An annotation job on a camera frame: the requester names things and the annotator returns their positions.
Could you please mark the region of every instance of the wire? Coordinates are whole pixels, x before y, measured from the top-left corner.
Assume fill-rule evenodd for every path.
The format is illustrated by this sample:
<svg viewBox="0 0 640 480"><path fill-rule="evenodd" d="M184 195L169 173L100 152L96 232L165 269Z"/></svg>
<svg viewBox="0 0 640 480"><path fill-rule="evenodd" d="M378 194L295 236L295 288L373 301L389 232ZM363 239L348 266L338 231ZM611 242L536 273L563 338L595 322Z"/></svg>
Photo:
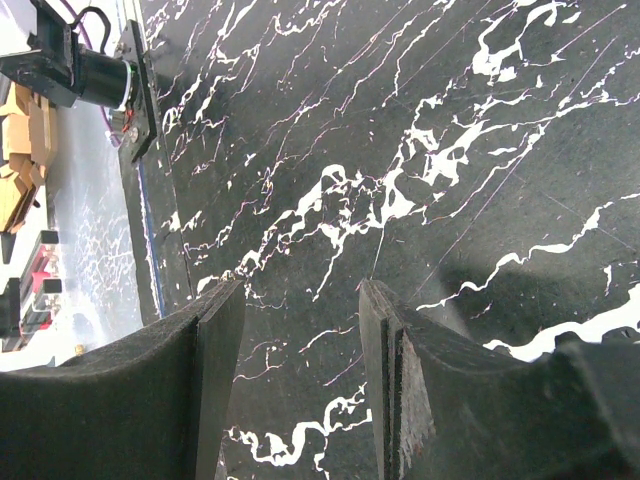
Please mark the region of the wire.
<svg viewBox="0 0 640 480"><path fill-rule="evenodd" d="M60 2L62 3L62 5L64 5L64 7L67 9L67 11L71 14L73 18L78 17L78 14L76 13L76 11L73 9L73 7L69 4L67 0L60 0ZM82 23L79 23L78 26L80 27L80 35L82 35L84 43L87 45L87 47L90 50L93 50L93 45L91 45L91 39L89 38L89 34L87 33L87 30L84 28L84 25L82 25ZM109 118L107 118L107 111L105 110L104 107L100 107L100 113L102 114L102 121L104 122L104 125L107 128L107 133L109 134L109 140L111 141L114 147L116 148L119 147L122 142L117 137L116 132L113 130L113 127L109 122Z"/></svg>
<svg viewBox="0 0 640 480"><path fill-rule="evenodd" d="M111 35L111 22L109 21L109 17L107 17L107 14L104 13L102 9L98 7L89 6L80 10L80 13L78 13L75 16L73 23L70 25L71 30L75 30L78 27L78 25L80 24L80 22L82 21L82 19L87 13L95 13L100 17L100 20L102 20L102 23L104 24L104 37L102 38L102 44L100 45L100 53L102 53L103 55L106 55L104 49L107 46L109 35Z"/></svg>

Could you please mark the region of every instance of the black object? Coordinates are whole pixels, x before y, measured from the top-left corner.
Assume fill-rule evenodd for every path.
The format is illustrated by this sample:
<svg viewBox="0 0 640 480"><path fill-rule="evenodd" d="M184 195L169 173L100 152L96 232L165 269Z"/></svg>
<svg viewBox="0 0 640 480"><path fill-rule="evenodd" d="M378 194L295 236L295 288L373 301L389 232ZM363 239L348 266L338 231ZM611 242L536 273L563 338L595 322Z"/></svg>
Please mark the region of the black object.
<svg viewBox="0 0 640 480"><path fill-rule="evenodd" d="M533 364L360 289L381 480L640 478L640 349L563 343Z"/></svg>
<svg viewBox="0 0 640 480"><path fill-rule="evenodd" d="M129 20L116 49L116 57L126 60L134 69L131 101L122 128L125 133L120 145L121 161L134 162L144 155L158 135L153 107L151 81L147 73L147 57L142 46L138 23Z"/></svg>
<svg viewBox="0 0 640 480"><path fill-rule="evenodd" d="M128 96L129 67L87 50L78 34L45 0L31 0L37 10L38 32L27 40L31 51L0 57L0 70L57 105L71 107L81 98L118 108Z"/></svg>
<svg viewBox="0 0 640 480"><path fill-rule="evenodd" d="M109 57L104 46L111 27L102 10L87 7L67 24L45 0L31 3L38 16L37 34L27 40L31 50L0 57L0 71L62 107L80 99L126 112L120 156L131 162L139 159L157 136L157 127L138 23L127 22L115 56ZM81 45L74 31L87 12L97 13L105 24L100 53Z"/></svg>
<svg viewBox="0 0 640 480"><path fill-rule="evenodd" d="M20 335L20 279L10 278L0 295L0 338Z"/></svg>
<svg viewBox="0 0 640 480"><path fill-rule="evenodd" d="M0 244L2 245L2 263L9 265L13 255L13 247L16 244L16 235L8 232L0 233Z"/></svg>
<svg viewBox="0 0 640 480"><path fill-rule="evenodd" d="M225 282L57 368L0 374L0 476L213 479L243 325Z"/></svg>

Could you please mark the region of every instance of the black marble tile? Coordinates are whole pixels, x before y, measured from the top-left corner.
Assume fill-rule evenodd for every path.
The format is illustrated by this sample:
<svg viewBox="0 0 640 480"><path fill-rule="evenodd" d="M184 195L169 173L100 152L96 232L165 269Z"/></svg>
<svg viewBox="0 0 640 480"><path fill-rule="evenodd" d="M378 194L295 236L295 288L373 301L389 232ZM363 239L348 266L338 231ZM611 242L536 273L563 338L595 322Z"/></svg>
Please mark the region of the black marble tile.
<svg viewBox="0 0 640 480"><path fill-rule="evenodd" d="M526 360L637 328L639 4L141 4L167 309L247 285L229 478L375 477L362 278Z"/></svg>

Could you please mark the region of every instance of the cardboard box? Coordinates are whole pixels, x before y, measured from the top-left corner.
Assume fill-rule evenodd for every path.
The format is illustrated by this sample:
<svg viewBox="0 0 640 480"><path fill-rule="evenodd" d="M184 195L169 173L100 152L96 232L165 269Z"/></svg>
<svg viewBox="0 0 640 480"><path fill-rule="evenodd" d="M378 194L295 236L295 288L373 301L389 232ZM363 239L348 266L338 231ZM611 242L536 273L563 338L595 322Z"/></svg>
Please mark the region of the cardboard box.
<svg viewBox="0 0 640 480"><path fill-rule="evenodd" d="M11 82L7 103L0 107L0 117L6 115L29 115L31 90L15 82Z"/></svg>
<svg viewBox="0 0 640 480"><path fill-rule="evenodd" d="M9 155L9 163L7 165L14 172L20 173L24 162L31 163L31 156L24 153L12 153Z"/></svg>
<svg viewBox="0 0 640 480"><path fill-rule="evenodd" d="M58 153L58 123L56 111L49 101L41 97L41 106L35 101L29 105L29 135L31 160L49 167Z"/></svg>
<svg viewBox="0 0 640 480"><path fill-rule="evenodd" d="M44 176L40 173L40 168L38 168L37 165L31 165L29 179L36 188L40 188L44 185Z"/></svg>
<svg viewBox="0 0 640 480"><path fill-rule="evenodd" d="M12 114L2 121L2 156L9 160L13 153L31 155L29 117Z"/></svg>
<svg viewBox="0 0 640 480"><path fill-rule="evenodd" d="M15 218L22 205L22 199L28 193L18 174L0 178L0 230L9 231L15 224Z"/></svg>

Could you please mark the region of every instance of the purple wire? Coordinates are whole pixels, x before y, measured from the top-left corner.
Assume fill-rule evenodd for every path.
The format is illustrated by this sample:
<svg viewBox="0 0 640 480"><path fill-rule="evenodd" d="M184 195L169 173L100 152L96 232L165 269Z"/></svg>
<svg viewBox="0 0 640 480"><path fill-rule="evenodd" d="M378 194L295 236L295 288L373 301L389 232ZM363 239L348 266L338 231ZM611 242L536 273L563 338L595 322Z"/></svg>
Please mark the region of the purple wire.
<svg viewBox="0 0 640 480"><path fill-rule="evenodd" d="M73 9L73 7L69 4L67 0L60 0L60 2L69 11L69 13L73 16L74 19L78 16L76 11ZM91 39L89 38L89 34L87 33L87 30L84 28L84 25L82 25L82 22L78 24L78 27L80 28L80 35L82 35L84 43L87 45L87 47L90 50L93 50L93 45L91 45ZM104 122L105 127L107 128L107 132L109 132L109 138L111 142L115 143L114 144L115 147L119 147L122 142L118 139L118 137L116 136L116 132L111 127L111 124L109 123L109 118L107 117L107 111L105 110L104 107L100 107L100 113L102 114L102 121Z"/></svg>

